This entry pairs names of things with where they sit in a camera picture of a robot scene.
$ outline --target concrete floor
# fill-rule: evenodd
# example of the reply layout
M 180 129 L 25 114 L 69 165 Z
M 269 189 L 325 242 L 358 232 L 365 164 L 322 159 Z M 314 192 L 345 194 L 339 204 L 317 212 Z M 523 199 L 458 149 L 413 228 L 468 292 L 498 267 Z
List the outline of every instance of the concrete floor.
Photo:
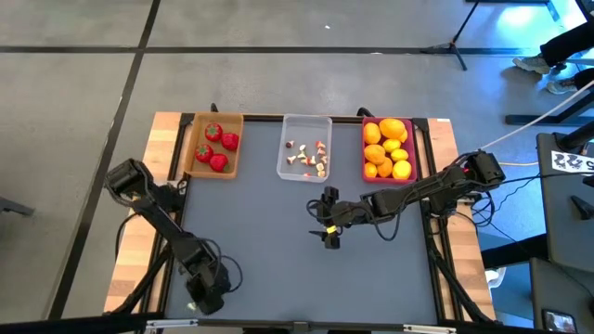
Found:
M 137 45 L 150 4 L 3 1 L 0 45 Z M 563 20 L 554 22 L 545 6 L 480 5 L 459 45 L 536 49 L 574 24 L 575 10 L 559 8 Z M 426 46 L 446 42 L 468 10 L 461 0 L 168 0 L 148 44 Z M 37 209 L 32 218 L 0 216 L 0 322 L 42 317 L 132 57 L 0 53 L 0 194 Z M 206 110 L 211 102 L 254 113 L 352 115 L 365 106 L 378 116 L 449 118 L 458 150 L 468 151 L 513 130 L 505 114 L 541 114 L 563 100 L 543 91 L 548 78 L 512 68 L 510 57 L 465 59 L 466 72 L 443 56 L 145 55 L 112 165 L 142 158 L 155 111 Z M 528 129 L 492 151 L 500 161 L 535 161 L 536 134 L 553 130 L 560 129 Z M 496 201 L 514 188 L 495 192 Z M 530 237 L 544 231 L 541 208 L 533 182 L 494 222 L 514 238 Z M 65 316 L 101 313 L 125 215 L 102 195 Z

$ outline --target orange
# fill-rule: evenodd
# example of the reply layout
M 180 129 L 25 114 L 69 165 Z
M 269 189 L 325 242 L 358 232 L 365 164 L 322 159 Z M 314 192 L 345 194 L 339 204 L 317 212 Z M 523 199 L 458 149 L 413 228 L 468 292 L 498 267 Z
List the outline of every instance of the orange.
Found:
M 400 140 L 401 143 L 404 143 L 407 141 L 407 139 L 408 139 L 408 131 L 407 131 L 407 129 L 405 129 L 405 131 L 402 133 L 400 138 L 398 138 L 398 140 Z
M 380 122 L 381 134 L 389 139 L 400 139 L 405 130 L 405 124 L 397 119 L 383 119 Z
M 368 145 L 363 150 L 363 154 L 365 155 L 365 159 L 377 165 L 383 164 L 383 161 L 386 158 L 386 150 L 377 144 Z
M 375 177 L 378 174 L 378 168 L 371 162 L 365 163 L 365 176 Z
M 363 128 L 363 139 L 368 144 L 378 144 L 381 139 L 380 127 L 376 123 L 367 123 Z
M 380 177 L 388 177 L 392 173 L 392 161 L 385 158 L 383 164 L 378 166 L 378 175 Z
M 412 166 L 408 161 L 397 161 L 392 169 L 392 177 L 397 180 L 407 180 L 412 172 Z

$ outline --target black pants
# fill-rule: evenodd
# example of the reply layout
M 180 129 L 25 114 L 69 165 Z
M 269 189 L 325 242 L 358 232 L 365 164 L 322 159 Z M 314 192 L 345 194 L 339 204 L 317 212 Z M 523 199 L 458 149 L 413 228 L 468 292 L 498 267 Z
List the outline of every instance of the black pants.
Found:
M 569 32 L 560 34 L 545 45 L 540 46 L 543 58 L 549 66 L 565 61 L 572 54 L 594 47 L 594 21 L 589 21 Z M 581 71 L 575 75 L 577 89 L 594 80 L 594 69 Z

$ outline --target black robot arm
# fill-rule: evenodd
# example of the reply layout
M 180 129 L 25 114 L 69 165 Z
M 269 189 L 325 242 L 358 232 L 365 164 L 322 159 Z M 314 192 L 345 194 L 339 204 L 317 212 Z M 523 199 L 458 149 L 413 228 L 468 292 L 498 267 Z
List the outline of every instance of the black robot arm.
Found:
M 169 216 L 170 212 L 180 211 L 185 196 L 172 186 L 155 185 L 147 167 L 132 159 L 108 173 L 105 188 L 115 201 L 142 215 L 167 240 L 162 252 L 171 252 L 189 275 L 186 289 L 200 310 L 209 315 L 221 309 L 222 296 L 231 289 L 221 254 L 213 251 L 209 240 L 184 231 Z M 131 311 L 139 299 L 137 296 L 133 293 L 130 302 L 116 311 Z
M 359 202 L 337 202 L 338 189 L 327 186 L 320 199 L 307 202 L 307 211 L 326 227 L 326 231 L 310 233 L 322 237 L 326 248 L 338 249 L 339 236 L 344 227 L 362 224 L 374 224 L 377 227 L 377 224 L 399 219 L 400 212 L 408 204 L 422 199 L 428 199 L 432 214 L 448 216 L 456 211 L 458 199 L 472 191 L 495 189 L 503 180 L 505 174 L 495 156 L 476 151 L 461 155 L 440 173 L 409 186 L 361 195 Z

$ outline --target sneaker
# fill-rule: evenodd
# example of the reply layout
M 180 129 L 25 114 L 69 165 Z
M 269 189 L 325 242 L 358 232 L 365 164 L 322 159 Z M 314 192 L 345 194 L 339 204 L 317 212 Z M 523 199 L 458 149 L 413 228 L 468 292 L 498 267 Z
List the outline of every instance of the sneaker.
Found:
M 569 92 L 577 92 L 574 79 L 563 79 L 547 83 L 547 89 L 556 95 L 565 94 Z
M 522 70 L 535 71 L 539 74 L 549 74 L 550 66 L 547 61 L 542 58 L 542 54 L 528 58 L 514 58 L 513 63 Z

